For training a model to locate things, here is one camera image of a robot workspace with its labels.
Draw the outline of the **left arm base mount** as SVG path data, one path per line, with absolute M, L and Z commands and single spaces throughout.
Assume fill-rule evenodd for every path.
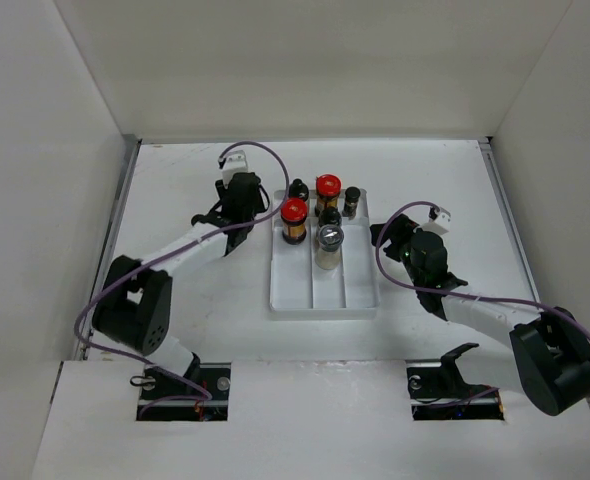
M 225 422 L 228 420 L 232 365 L 202 363 L 191 381 L 169 378 L 160 371 L 146 368 L 130 378 L 139 391 L 136 420 L 143 422 Z

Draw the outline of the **white powder black cap bottle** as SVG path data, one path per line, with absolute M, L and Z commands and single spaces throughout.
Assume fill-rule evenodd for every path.
M 300 178 L 295 178 L 289 186 L 288 197 L 307 202 L 309 200 L 309 188 Z

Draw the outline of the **red lid chili sauce jar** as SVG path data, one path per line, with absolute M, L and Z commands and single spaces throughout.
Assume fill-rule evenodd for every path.
M 300 198 L 288 198 L 280 210 L 282 237 L 290 245 L 302 243 L 306 237 L 308 207 Z

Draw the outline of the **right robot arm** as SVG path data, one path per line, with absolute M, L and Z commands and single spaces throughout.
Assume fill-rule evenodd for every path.
M 474 293 L 448 267 L 448 252 L 431 219 L 419 225 L 402 213 L 370 227 L 375 257 L 402 264 L 429 314 L 471 328 L 511 350 L 515 390 L 541 412 L 557 416 L 590 398 L 590 332 L 570 312 L 538 302 Z

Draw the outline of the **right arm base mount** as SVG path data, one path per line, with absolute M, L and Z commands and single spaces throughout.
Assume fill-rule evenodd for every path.
M 499 391 L 467 382 L 458 361 L 478 343 L 467 342 L 434 359 L 406 362 L 407 389 L 415 421 L 503 421 Z

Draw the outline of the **clear lid pepper grinder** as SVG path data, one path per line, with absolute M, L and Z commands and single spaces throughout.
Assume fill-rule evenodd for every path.
M 334 270 L 338 267 L 343 242 L 344 232 L 338 225 L 327 224 L 318 230 L 315 261 L 319 268 Z

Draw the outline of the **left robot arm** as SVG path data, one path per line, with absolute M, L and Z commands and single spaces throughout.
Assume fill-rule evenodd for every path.
M 238 172 L 216 182 L 219 200 L 191 220 L 188 232 L 143 259 L 121 255 L 110 265 L 104 286 L 129 279 L 94 308 L 92 327 L 166 372 L 165 386 L 181 399 L 199 387 L 199 357 L 169 335 L 173 276 L 198 269 L 231 254 L 252 231 L 256 216 L 268 210 L 260 178 Z

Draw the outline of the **black knob cap bottle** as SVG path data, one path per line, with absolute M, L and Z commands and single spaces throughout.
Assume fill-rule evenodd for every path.
M 342 225 L 342 214 L 336 207 L 329 206 L 320 212 L 318 216 L 318 227 L 322 228 L 326 225 L 335 225 L 338 227 Z

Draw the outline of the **black lid spice bottle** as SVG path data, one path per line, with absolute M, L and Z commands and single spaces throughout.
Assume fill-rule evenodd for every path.
M 353 219 L 361 197 L 361 190 L 356 186 L 348 187 L 344 192 L 343 216 Z

